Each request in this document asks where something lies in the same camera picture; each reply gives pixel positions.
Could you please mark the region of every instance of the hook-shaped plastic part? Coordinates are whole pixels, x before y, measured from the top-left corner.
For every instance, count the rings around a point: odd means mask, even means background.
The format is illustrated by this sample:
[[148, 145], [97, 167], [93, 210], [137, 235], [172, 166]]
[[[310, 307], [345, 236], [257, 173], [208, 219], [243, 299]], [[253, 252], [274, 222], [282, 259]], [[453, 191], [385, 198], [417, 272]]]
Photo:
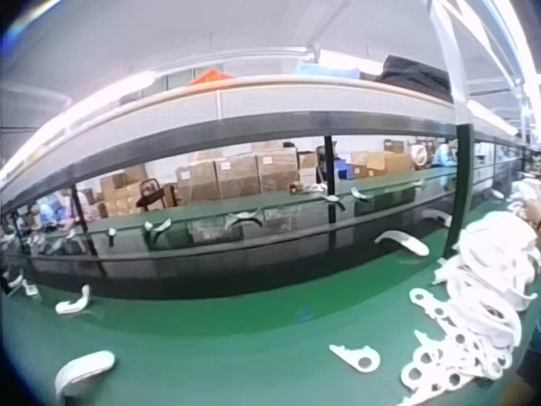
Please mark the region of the hook-shaped plastic part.
[[68, 386], [110, 370], [114, 364], [115, 356], [110, 351], [99, 351], [69, 361], [54, 380], [57, 397], [62, 399]]
[[373, 198], [372, 195], [366, 195], [364, 193], [361, 193], [358, 191], [357, 188], [354, 188], [354, 187], [351, 189], [351, 192], [352, 192], [352, 196], [357, 200], [369, 201], [370, 199]]
[[407, 233], [404, 233], [403, 231], [385, 231], [377, 239], [375, 239], [374, 242], [378, 244], [382, 239], [393, 239], [398, 244], [402, 245], [418, 256], [428, 256], [430, 254], [429, 247], [427, 247], [422, 241]]
[[73, 313], [79, 313], [90, 302], [90, 285], [84, 285], [81, 290], [82, 297], [76, 302], [60, 302], [56, 305], [55, 310], [59, 315], [70, 315]]
[[440, 222], [447, 228], [451, 227], [451, 222], [453, 220], [453, 216], [451, 214], [447, 214], [444, 211], [436, 209], [423, 210], [423, 218], [433, 218], [435, 221]]

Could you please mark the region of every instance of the white plastic part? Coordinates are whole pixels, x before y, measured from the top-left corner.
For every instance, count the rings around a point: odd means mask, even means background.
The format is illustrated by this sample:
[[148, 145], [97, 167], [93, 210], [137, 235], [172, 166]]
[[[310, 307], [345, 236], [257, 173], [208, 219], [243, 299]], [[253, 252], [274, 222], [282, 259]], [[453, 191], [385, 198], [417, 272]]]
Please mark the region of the white plastic part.
[[75, 237], [75, 228], [72, 228], [71, 230], [69, 230], [69, 233], [66, 236], [66, 239], [72, 239], [73, 237]]
[[429, 153], [424, 145], [412, 145], [410, 147], [410, 157], [416, 167], [423, 167], [429, 159]]
[[25, 288], [26, 296], [32, 297], [40, 294], [36, 285], [29, 285], [26, 279], [23, 279], [23, 288]]
[[8, 282], [10, 289], [17, 288], [24, 280], [23, 274], [20, 273], [13, 281]]
[[[329, 350], [338, 357], [346, 361], [353, 369], [359, 372], [368, 373], [376, 370], [380, 366], [380, 355], [377, 351], [368, 345], [360, 349], [347, 349], [346, 347], [330, 345]], [[370, 364], [363, 367], [360, 365], [361, 359], [369, 359]]]
[[76, 302], [58, 303], [55, 307], [57, 313], [59, 315], [70, 315], [82, 311], [90, 302], [90, 285], [84, 285], [81, 293], [83, 296]]
[[340, 198], [336, 195], [322, 195], [325, 200], [327, 200], [330, 203], [337, 203], [340, 201]]
[[432, 319], [445, 319], [448, 316], [446, 303], [435, 299], [434, 295], [427, 290], [412, 289], [409, 292], [409, 299], [412, 303], [421, 306]]
[[496, 189], [491, 189], [491, 190], [490, 190], [490, 194], [491, 194], [492, 196], [494, 196], [496, 199], [500, 199], [500, 200], [505, 199], [504, 194], [501, 193], [501, 192], [499, 192], [499, 191], [496, 190]]
[[435, 221], [443, 224], [447, 228], [451, 227], [451, 221], [453, 219], [451, 214], [447, 214], [444, 211], [435, 209], [423, 210], [423, 218], [433, 218]]
[[249, 211], [242, 211], [237, 214], [232, 214], [233, 217], [237, 218], [238, 220], [249, 220], [250, 218], [257, 217], [259, 211], [252, 211], [251, 213]]
[[398, 244], [401, 244], [414, 254], [419, 256], [428, 256], [430, 253], [429, 247], [427, 247], [422, 241], [419, 241], [415, 237], [404, 233], [403, 231], [389, 230], [383, 232], [377, 239], [374, 240], [378, 244], [382, 239], [393, 239]]
[[359, 192], [357, 188], [352, 188], [351, 192], [353, 197], [357, 200], [369, 201], [373, 197], [372, 195], [365, 195], [364, 193]]
[[415, 186], [416, 188], [423, 188], [426, 186], [426, 180], [424, 178], [416, 180], [415, 182], [412, 182], [412, 186]]
[[156, 227], [154, 231], [157, 233], [161, 233], [162, 231], [167, 230], [171, 227], [171, 218], [168, 218], [165, 222], [163, 222], [160, 226]]
[[110, 370], [114, 364], [115, 356], [109, 351], [99, 351], [69, 361], [55, 378], [57, 397], [62, 398], [70, 385]]

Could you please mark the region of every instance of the worker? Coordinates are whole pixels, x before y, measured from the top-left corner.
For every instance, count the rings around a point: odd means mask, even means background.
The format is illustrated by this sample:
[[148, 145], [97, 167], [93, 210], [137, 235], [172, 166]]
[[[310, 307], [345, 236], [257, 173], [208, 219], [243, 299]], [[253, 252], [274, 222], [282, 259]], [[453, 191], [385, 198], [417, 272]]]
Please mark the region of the worker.
[[[80, 223], [79, 214], [75, 210], [75, 203], [72, 196], [71, 189], [60, 190], [60, 204], [63, 206], [64, 218], [60, 221], [64, 229], [73, 228], [76, 224]], [[84, 193], [77, 191], [81, 209], [86, 222], [93, 222], [97, 219], [96, 210], [89, 205], [88, 200]]]
[[458, 148], [458, 140], [446, 140], [436, 150], [432, 167], [455, 167], [456, 166], [456, 150]]

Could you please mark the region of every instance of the green conveyor belt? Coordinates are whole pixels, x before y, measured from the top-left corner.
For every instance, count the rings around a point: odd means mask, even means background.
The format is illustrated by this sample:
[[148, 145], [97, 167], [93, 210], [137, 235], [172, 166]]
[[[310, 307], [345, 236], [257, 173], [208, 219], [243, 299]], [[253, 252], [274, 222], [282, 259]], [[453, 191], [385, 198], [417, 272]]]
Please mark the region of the green conveyor belt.
[[[485, 202], [469, 221], [501, 209]], [[37, 393], [54, 400], [54, 378], [71, 359], [108, 349], [115, 369], [97, 380], [84, 405], [392, 405], [410, 392], [402, 367], [419, 345], [413, 331], [443, 333], [409, 301], [431, 286], [446, 230], [429, 235], [428, 258], [405, 250], [310, 283], [230, 299], [142, 301], [95, 298], [88, 313], [62, 317], [73, 294], [41, 287], [42, 301], [3, 295], [3, 345]], [[541, 293], [538, 280], [529, 289]], [[541, 309], [522, 315], [522, 345], [496, 382], [476, 380], [430, 404], [493, 405], [519, 365]], [[358, 374], [329, 344], [369, 345], [381, 365]]]

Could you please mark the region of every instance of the cardboard box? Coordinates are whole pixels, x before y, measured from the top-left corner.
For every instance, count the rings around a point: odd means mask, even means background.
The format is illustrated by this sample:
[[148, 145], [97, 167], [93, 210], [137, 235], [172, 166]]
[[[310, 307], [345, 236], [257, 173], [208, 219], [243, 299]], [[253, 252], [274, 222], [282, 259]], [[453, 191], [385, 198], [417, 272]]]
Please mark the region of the cardboard box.
[[222, 199], [257, 195], [260, 181], [253, 155], [231, 156], [216, 161], [216, 178]]
[[126, 184], [137, 184], [149, 178], [144, 164], [127, 167], [124, 169], [124, 173], [126, 173]]
[[166, 202], [166, 207], [179, 206], [181, 199], [178, 194], [178, 184], [164, 184], [162, 187], [164, 192], [163, 199]]
[[138, 196], [138, 197], [141, 197], [141, 192], [140, 192], [140, 189], [139, 189], [139, 184], [140, 182], [136, 183], [136, 184], [129, 184], [128, 186], [126, 186], [126, 194], [127, 194], [127, 197], [129, 196]]
[[189, 154], [189, 162], [199, 161], [214, 161], [223, 157], [221, 148], [213, 148], [211, 150], [196, 151]]
[[408, 154], [394, 154], [389, 151], [372, 152], [366, 161], [369, 177], [389, 173], [409, 172], [412, 162]]
[[126, 185], [126, 174], [115, 173], [114, 175], [100, 178], [101, 192], [105, 200], [115, 200], [116, 190], [121, 189]]
[[315, 152], [300, 151], [298, 153], [298, 168], [307, 169], [314, 168], [318, 165], [318, 157]]
[[176, 173], [182, 205], [220, 199], [214, 161], [191, 162], [186, 167], [179, 167]]
[[362, 179], [369, 176], [369, 170], [366, 168], [366, 165], [352, 163], [353, 178]]
[[304, 188], [315, 184], [315, 167], [305, 167], [298, 170], [298, 180]]
[[289, 185], [298, 181], [297, 152], [295, 148], [261, 152], [257, 168], [262, 193], [289, 190]]
[[107, 212], [107, 207], [103, 201], [100, 201], [99, 203], [96, 203], [96, 210], [98, 214], [100, 215], [100, 218], [108, 218], [109, 213]]
[[96, 199], [94, 198], [94, 190], [92, 190], [92, 188], [81, 189], [79, 192], [85, 195], [86, 201], [89, 205], [92, 206], [96, 203]]
[[404, 152], [404, 141], [384, 140], [383, 151], [394, 152], [396, 154], [402, 154]]
[[284, 142], [291, 142], [291, 140], [273, 140], [273, 141], [253, 142], [252, 151], [263, 152], [263, 151], [283, 150]]

